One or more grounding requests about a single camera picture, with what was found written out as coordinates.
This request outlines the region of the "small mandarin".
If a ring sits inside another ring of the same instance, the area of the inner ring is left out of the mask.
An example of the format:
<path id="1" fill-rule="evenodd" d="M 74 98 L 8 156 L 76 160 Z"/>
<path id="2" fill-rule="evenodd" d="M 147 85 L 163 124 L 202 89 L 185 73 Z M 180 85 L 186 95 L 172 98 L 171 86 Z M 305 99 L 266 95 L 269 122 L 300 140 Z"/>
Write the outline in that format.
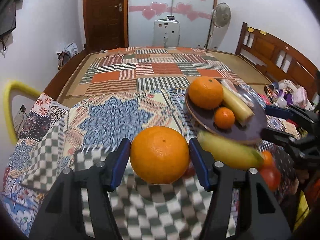
<path id="1" fill-rule="evenodd" d="M 220 129 L 230 129 L 235 123 L 235 115 L 227 107 L 220 107 L 214 114 L 214 123 Z"/>
<path id="2" fill-rule="evenodd" d="M 273 155 L 271 154 L 271 152 L 263 151 L 263 152 L 261 152 L 261 155 L 264 159 L 263 168 L 275 167 L 274 158 L 273 158 Z"/>

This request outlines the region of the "red tomato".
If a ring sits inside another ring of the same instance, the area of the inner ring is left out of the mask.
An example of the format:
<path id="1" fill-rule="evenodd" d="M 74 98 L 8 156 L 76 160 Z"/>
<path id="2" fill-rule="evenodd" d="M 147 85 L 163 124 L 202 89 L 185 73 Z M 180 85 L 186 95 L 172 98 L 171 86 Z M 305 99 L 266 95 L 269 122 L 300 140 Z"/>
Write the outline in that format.
<path id="1" fill-rule="evenodd" d="M 259 171 L 270 191 L 275 192 L 281 183 L 281 173 L 276 167 L 264 167 Z"/>

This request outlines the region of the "dark purple plate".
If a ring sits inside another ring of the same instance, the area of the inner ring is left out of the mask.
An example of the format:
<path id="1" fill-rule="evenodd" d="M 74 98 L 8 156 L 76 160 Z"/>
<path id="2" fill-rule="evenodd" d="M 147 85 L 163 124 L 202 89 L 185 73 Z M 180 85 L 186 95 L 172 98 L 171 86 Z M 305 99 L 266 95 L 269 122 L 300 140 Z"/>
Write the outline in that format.
<path id="1" fill-rule="evenodd" d="M 227 79 L 195 78 L 185 93 L 185 105 L 208 132 L 246 145 L 259 142 L 260 132 L 267 127 L 259 102 Z"/>

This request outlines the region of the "large orange with stem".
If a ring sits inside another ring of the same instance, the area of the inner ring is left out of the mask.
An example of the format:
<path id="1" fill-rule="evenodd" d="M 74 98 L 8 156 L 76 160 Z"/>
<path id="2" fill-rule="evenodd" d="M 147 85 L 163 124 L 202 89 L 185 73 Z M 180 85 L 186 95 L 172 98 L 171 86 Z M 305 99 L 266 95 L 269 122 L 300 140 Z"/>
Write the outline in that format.
<path id="1" fill-rule="evenodd" d="M 216 79 L 199 76 L 189 85 L 188 95 L 197 107 L 214 110 L 223 101 L 223 88 Z"/>

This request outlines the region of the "dark red grape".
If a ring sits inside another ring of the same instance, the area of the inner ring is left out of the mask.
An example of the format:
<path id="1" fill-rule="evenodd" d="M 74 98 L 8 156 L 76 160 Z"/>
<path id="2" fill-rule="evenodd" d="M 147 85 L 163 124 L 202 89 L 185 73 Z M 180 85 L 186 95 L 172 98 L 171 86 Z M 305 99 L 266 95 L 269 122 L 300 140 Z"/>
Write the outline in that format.
<path id="1" fill-rule="evenodd" d="M 182 178 L 187 179 L 190 177 L 195 176 L 196 172 L 193 166 L 193 163 L 190 162 L 188 168 L 186 169 L 185 173 L 183 174 Z"/>

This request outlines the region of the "large orange Dole sticker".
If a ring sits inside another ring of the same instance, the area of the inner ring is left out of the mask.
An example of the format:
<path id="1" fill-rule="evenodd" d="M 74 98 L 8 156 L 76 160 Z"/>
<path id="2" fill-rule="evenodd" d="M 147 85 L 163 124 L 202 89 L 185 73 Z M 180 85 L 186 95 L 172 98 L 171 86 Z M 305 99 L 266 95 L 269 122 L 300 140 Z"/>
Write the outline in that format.
<path id="1" fill-rule="evenodd" d="M 149 127 L 133 139 L 130 162 L 135 173 L 147 183 L 171 184 L 189 167 L 188 143 L 172 128 Z"/>

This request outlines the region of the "pile of clutter on bed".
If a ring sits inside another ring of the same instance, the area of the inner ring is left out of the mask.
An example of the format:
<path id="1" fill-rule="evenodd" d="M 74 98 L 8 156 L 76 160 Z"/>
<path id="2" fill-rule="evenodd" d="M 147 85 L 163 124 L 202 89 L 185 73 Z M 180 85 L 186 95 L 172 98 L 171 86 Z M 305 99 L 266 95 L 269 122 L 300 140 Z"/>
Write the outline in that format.
<path id="1" fill-rule="evenodd" d="M 281 108 L 294 105 L 308 111 L 315 109 L 315 106 L 308 100 L 306 89 L 287 79 L 265 85 L 264 93 L 268 98 L 267 104 L 269 105 L 276 105 Z"/>

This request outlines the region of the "wooden bed headboard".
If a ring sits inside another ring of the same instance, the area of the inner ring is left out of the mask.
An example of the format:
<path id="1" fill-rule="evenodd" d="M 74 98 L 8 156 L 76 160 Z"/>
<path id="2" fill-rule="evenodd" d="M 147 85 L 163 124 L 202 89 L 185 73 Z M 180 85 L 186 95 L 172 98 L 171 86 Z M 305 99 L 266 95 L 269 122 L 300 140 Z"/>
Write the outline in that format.
<path id="1" fill-rule="evenodd" d="M 317 94 L 318 68 L 301 52 L 265 31 L 242 24 L 235 54 L 252 64 L 270 81 L 290 80 Z"/>

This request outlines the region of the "patchwork tablecloth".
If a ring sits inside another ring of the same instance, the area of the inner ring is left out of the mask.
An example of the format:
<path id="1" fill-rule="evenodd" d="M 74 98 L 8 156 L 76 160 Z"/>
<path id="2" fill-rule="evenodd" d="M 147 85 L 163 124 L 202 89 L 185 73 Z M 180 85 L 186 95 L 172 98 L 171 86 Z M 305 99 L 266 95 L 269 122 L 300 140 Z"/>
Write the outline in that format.
<path id="1" fill-rule="evenodd" d="M 41 96 L 8 164 L 3 239 L 289 239 L 250 146 L 197 129 L 179 93 L 89 98 L 52 125 Z"/>

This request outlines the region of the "standing electric fan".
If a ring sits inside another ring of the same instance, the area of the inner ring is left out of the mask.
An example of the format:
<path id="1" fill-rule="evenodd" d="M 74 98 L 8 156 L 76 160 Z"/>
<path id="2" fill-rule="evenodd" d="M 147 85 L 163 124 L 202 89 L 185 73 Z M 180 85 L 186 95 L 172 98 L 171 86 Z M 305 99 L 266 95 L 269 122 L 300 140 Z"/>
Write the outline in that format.
<path id="1" fill-rule="evenodd" d="M 219 3 L 212 10 L 212 18 L 210 22 L 207 49 L 217 50 L 222 43 L 229 23 L 231 21 L 231 9 L 227 3 Z"/>

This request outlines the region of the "white cabinet appliance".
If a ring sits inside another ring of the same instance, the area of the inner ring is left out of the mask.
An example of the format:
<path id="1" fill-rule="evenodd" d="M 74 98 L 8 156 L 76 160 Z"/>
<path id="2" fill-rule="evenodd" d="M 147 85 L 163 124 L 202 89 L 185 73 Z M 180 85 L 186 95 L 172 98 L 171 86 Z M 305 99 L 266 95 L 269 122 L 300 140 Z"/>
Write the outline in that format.
<path id="1" fill-rule="evenodd" d="M 153 47 L 177 47 L 180 40 L 181 25 L 175 16 L 155 20 L 153 25 Z"/>

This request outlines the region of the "sliding wardrobe with hearts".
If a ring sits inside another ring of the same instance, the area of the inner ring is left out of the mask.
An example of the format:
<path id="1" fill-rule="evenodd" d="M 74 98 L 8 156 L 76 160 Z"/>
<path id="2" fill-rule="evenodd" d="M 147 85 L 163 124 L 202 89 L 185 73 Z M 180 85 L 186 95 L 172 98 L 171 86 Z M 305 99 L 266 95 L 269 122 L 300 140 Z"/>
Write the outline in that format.
<path id="1" fill-rule="evenodd" d="M 206 48 L 215 0 L 129 0 L 129 46 L 152 46 L 154 23 L 172 16 L 180 23 L 179 46 Z"/>

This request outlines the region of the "striped patchwork bed quilt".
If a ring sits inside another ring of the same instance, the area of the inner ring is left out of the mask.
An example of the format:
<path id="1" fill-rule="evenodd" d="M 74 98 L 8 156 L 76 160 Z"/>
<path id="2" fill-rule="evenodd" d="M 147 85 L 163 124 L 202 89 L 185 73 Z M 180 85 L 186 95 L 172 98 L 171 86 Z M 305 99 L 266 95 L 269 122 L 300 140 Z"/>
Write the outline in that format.
<path id="1" fill-rule="evenodd" d="M 67 96 L 185 88 L 198 76 L 244 81 L 213 52 L 185 47 L 128 47 L 88 56 Z"/>

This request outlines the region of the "clothes pile by door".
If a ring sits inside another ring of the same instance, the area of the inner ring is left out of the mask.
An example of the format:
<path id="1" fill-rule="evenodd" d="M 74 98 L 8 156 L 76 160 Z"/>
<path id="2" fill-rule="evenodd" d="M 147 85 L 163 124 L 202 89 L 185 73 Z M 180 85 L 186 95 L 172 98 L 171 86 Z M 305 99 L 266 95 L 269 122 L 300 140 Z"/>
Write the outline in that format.
<path id="1" fill-rule="evenodd" d="M 78 46 L 72 42 L 67 44 L 61 52 L 57 52 L 57 69 L 60 70 L 72 57 L 78 53 Z"/>

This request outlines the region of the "brown wooden door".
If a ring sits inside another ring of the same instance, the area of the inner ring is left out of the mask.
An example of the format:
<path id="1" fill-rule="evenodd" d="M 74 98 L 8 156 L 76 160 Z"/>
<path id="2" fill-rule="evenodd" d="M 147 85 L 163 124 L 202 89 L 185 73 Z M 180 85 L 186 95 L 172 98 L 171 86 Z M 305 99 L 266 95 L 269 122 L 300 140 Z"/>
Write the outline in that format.
<path id="1" fill-rule="evenodd" d="M 82 5 L 89 51 L 126 46 L 128 0 L 82 0 Z"/>

